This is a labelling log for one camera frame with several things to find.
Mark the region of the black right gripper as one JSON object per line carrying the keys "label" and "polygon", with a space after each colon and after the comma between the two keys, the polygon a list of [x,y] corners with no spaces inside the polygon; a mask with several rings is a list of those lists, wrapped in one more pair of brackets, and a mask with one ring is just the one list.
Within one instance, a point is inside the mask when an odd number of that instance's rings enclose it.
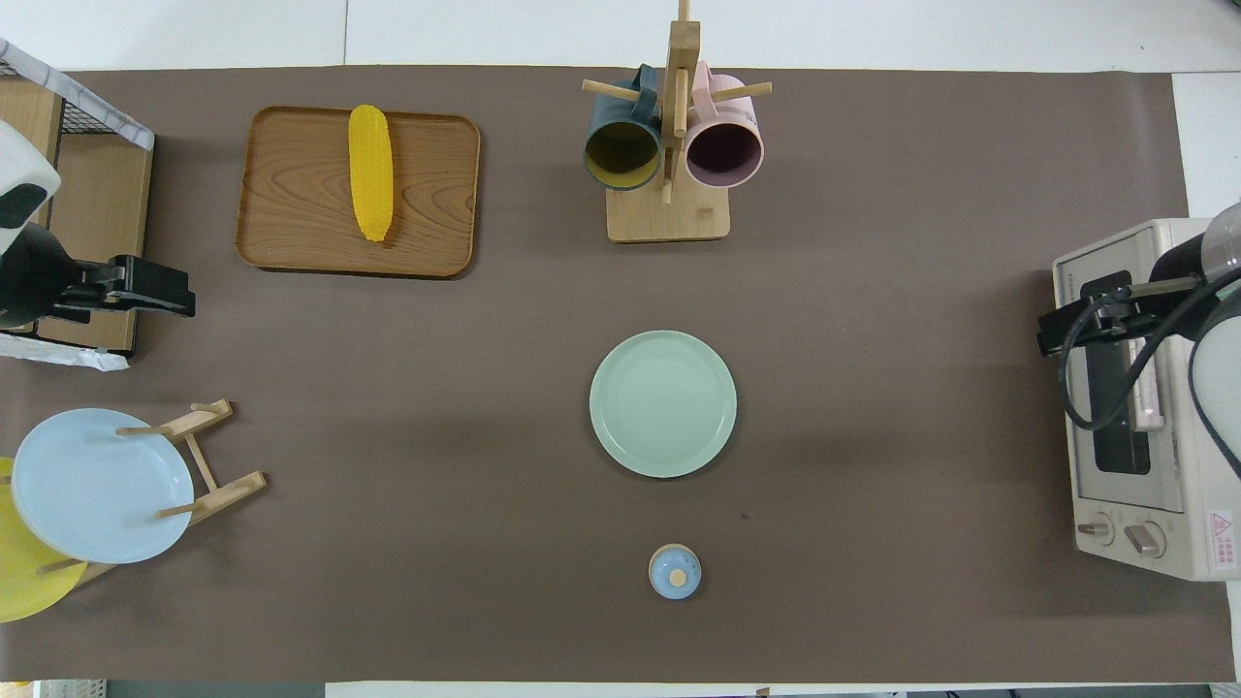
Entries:
{"label": "black right gripper", "polygon": [[[1051,356],[1064,350],[1073,325],[1082,318],[1080,332],[1069,344],[1072,348],[1100,339],[1150,337],[1160,330],[1188,340],[1201,339],[1215,310],[1212,296],[1191,301],[1193,293],[1207,283],[1201,247],[1203,238],[1189,238],[1162,253],[1138,291],[1131,289],[1136,286],[1131,272],[1101,274],[1082,283],[1080,301],[1086,306],[1060,306],[1037,318],[1037,353]],[[1109,306],[1092,310],[1090,304],[1104,297],[1109,298]]]}

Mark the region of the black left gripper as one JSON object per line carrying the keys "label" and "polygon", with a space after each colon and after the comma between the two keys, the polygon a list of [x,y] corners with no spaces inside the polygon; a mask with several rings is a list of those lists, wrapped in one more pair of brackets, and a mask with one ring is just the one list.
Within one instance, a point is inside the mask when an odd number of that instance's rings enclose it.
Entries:
{"label": "black left gripper", "polygon": [[87,324],[93,312],[196,315],[199,296],[190,291],[189,274],[182,270],[132,255],[115,256],[114,265],[122,270],[122,306],[107,304],[105,289],[84,279],[96,270],[105,270],[105,265],[72,258],[48,229],[26,224],[2,253],[2,330],[16,330],[48,315]]}

